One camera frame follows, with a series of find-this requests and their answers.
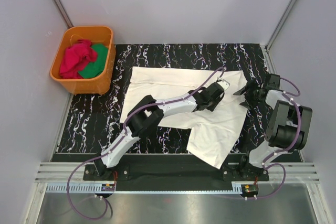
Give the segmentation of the white Coca-Cola t-shirt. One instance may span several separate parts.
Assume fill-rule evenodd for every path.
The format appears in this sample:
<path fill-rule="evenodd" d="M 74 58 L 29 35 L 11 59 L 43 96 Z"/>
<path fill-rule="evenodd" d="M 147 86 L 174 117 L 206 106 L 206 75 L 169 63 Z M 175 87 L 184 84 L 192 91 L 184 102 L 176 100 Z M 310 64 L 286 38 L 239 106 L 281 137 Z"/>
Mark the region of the white Coca-Cola t-shirt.
<path fill-rule="evenodd" d="M 211 76 L 211 73 L 210 70 L 133 67 L 120 122 L 125 121 L 131 109 L 144 96 L 151 95 L 155 99 L 181 96 L 203 82 L 210 85 L 221 75 L 217 72 Z M 240 105 L 244 98 L 234 95 L 247 83 L 243 71 L 224 72 L 222 78 L 229 83 L 229 87 L 213 112 L 179 113 L 168 116 L 159 124 L 191 129 L 187 150 L 217 169 L 238 140 L 247 114 L 247 109 Z"/>

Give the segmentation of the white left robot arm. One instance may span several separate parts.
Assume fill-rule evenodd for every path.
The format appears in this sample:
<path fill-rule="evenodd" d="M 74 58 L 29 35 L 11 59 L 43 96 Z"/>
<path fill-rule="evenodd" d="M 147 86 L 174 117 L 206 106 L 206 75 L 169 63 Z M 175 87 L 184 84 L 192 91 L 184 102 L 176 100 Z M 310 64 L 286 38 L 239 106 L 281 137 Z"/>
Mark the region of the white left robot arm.
<path fill-rule="evenodd" d="M 135 142 L 155 131 L 164 118 L 203 110 L 212 112 L 222 101 L 225 90 L 219 82 L 213 82 L 206 88 L 190 90 L 184 95 L 170 99 L 145 96 L 128 113 L 118 137 L 101 153 L 102 162 L 95 167 L 95 174 L 103 180 L 109 179 L 113 175 L 113 168 L 118 165 L 127 150 Z"/>

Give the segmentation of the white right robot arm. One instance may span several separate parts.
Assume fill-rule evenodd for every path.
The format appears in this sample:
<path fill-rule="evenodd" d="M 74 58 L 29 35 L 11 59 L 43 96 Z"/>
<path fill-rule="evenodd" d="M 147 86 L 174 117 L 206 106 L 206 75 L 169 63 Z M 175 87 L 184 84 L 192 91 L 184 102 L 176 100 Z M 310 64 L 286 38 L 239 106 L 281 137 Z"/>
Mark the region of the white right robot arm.
<path fill-rule="evenodd" d="M 307 143 L 313 110 L 294 101 L 300 91 L 293 94 L 280 89 L 283 79 L 277 74 L 268 74 L 262 84 L 251 80 L 234 93 L 245 97 L 240 105 L 247 109 L 260 103 L 272 109 L 265 140 L 245 154 L 239 162 L 238 173 L 244 180 L 250 180 L 257 172 L 262 172 L 265 165 L 278 156 L 299 151 Z"/>

